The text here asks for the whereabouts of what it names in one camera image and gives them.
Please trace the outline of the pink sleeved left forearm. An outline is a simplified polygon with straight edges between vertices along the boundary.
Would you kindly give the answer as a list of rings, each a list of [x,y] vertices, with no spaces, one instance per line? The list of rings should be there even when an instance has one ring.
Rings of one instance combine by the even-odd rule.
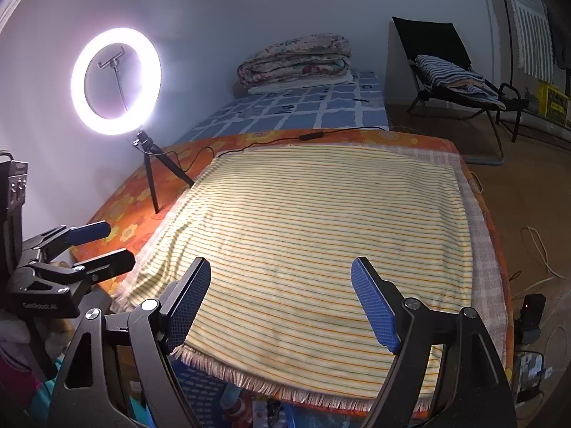
[[[32,427],[45,425],[40,382],[27,365],[5,350],[1,350],[1,397],[10,412],[24,417],[22,422],[30,423]]]

